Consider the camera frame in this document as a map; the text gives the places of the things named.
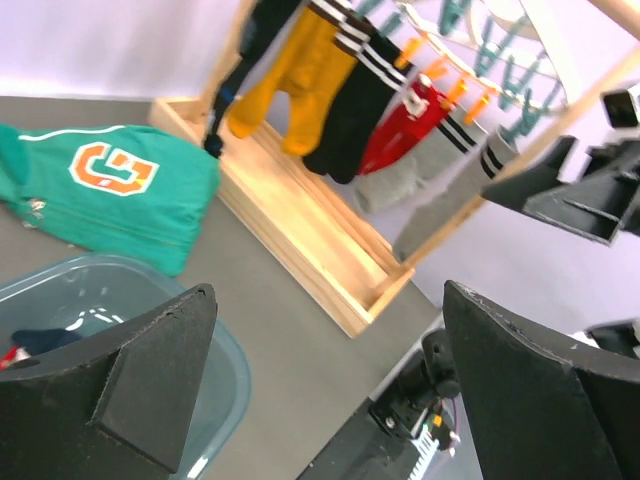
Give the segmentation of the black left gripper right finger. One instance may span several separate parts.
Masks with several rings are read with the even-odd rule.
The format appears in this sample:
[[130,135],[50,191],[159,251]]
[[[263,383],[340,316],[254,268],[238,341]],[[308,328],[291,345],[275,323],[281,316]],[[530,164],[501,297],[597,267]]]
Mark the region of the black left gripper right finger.
[[639,360],[454,281],[443,314],[486,479],[636,479]]

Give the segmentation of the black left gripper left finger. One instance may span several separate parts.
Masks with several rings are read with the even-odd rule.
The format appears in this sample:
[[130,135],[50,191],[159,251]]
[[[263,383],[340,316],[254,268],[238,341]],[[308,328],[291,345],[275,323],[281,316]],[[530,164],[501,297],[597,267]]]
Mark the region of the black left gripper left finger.
[[1,373],[4,475],[178,470],[217,316],[211,285]]

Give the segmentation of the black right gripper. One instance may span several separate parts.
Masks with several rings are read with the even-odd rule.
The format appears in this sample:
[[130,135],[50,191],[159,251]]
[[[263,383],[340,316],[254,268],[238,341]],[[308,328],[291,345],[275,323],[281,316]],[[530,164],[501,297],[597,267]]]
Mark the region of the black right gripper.
[[639,140],[588,150],[581,179],[557,179],[577,138],[563,135],[529,168],[483,189],[481,197],[575,235],[609,245],[620,232],[639,234]]

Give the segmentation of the navy sock green yellow buckle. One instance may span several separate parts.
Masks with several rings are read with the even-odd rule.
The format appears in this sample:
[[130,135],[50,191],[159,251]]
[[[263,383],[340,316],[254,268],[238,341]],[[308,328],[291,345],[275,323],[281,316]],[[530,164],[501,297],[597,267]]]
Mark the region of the navy sock green yellow buckle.
[[24,350],[29,356],[41,355],[81,339],[82,336],[80,334],[64,328],[23,329],[11,334],[13,346]]

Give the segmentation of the red christmas sock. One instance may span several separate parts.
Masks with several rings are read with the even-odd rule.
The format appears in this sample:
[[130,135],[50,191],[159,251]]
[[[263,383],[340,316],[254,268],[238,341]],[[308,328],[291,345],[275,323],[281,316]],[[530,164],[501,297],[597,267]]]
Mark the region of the red christmas sock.
[[398,105],[375,128],[358,174],[371,174],[397,162],[449,115],[446,102],[447,97],[431,79],[418,74]]

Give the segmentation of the white round sock hanger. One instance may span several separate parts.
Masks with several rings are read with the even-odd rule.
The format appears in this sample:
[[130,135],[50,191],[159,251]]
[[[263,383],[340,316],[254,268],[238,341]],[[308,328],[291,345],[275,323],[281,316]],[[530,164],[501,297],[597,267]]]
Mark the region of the white round sock hanger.
[[458,80],[449,93],[455,103],[474,83],[481,99],[469,110],[472,120],[494,99],[507,111],[520,108],[519,119],[506,138],[526,137],[545,118],[568,107],[562,73],[555,53],[544,46],[531,9],[520,1],[442,1],[435,22],[421,16],[413,1],[393,1],[379,30],[389,37],[404,26],[413,36],[396,59],[405,66],[424,47],[436,55],[425,74],[433,79],[453,69]]

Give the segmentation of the grey sock striped cuff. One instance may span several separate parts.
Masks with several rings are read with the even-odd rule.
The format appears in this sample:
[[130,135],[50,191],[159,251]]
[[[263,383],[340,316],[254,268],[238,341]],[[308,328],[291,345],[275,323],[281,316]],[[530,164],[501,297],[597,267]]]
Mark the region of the grey sock striped cuff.
[[411,197],[481,145],[488,132],[475,120],[465,123],[465,116],[457,108],[397,162],[357,180],[354,196],[360,210],[377,213]]

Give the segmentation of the blue translucent plastic tub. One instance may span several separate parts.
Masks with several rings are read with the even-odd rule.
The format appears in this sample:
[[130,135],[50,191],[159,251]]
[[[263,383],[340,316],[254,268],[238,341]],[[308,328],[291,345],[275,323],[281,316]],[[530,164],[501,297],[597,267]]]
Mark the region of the blue translucent plastic tub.
[[[135,260],[87,254],[1,289],[1,350],[17,330],[64,328],[82,339],[134,319],[191,289]],[[216,316],[178,470],[171,475],[1,475],[5,479],[197,479],[242,420],[250,400],[247,359]]]

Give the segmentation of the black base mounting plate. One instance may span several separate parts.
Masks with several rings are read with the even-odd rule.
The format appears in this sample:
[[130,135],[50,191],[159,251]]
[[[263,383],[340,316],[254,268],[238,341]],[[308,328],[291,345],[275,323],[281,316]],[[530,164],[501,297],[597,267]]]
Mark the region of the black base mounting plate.
[[415,439],[383,432],[365,401],[297,475],[299,479],[481,479],[466,414],[459,398],[444,403],[443,424],[454,438],[439,450],[431,420]]

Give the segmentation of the black white striped sock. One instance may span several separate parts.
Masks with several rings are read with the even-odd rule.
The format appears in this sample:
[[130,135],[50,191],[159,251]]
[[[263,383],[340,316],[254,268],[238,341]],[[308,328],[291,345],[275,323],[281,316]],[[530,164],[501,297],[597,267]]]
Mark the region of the black white striped sock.
[[358,174],[373,130],[413,68],[411,63],[396,68],[399,55],[390,39],[373,33],[333,100],[319,145],[303,157],[307,170],[339,184],[350,183]]

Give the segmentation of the green jacket with orange logo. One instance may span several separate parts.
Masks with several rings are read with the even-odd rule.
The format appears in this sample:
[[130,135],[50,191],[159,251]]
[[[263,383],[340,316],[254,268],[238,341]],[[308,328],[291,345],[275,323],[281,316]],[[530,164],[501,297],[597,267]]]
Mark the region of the green jacket with orange logo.
[[220,181],[216,157],[150,126],[1,127],[1,201],[24,226],[172,277]]

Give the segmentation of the mustard yellow sock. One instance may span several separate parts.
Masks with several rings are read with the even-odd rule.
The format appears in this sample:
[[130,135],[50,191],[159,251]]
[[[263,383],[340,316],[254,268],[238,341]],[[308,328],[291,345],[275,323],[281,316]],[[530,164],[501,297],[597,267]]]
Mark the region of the mustard yellow sock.
[[326,32],[334,31],[334,25],[311,6],[303,10],[269,70],[227,112],[227,127],[234,136],[246,138],[255,131],[265,119],[281,81],[296,61],[304,58],[304,51],[308,47],[315,47]]
[[309,89],[292,98],[290,125],[281,145],[285,153],[305,156],[317,148],[333,100],[370,37],[370,32],[338,31],[322,43],[319,63],[307,75]]

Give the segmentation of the black sports sock blue accents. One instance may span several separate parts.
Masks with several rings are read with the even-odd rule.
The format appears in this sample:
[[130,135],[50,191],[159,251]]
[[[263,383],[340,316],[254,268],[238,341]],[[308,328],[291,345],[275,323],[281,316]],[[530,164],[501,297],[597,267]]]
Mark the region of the black sports sock blue accents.
[[214,158],[220,157],[224,147],[218,130],[226,110],[245,78],[300,4],[298,0],[258,1],[245,22],[238,50],[240,60],[222,81],[208,112],[203,148]]

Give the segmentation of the wooden rack base frame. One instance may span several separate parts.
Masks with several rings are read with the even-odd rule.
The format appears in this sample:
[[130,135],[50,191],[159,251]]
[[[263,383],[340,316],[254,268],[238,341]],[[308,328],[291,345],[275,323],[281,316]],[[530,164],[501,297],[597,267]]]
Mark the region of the wooden rack base frame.
[[[519,174],[561,133],[639,67],[639,2],[588,1],[635,37],[635,45],[589,90],[561,109],[555,120],[494,183]],[[239,1],[223,53],[198,97],[158,97],[151,125],[196,145],[202,143],[206,110],[222,77],[236,66],[241,30],[257,1]],[[221,156],[219,198],[349,337],[365,330],[411,280],[415,267],[484,203],[477,195],[399,263],[391,245],[301,160],[280,151],[280,136],[263,123],[246,140],[222,126],[228,150]]]

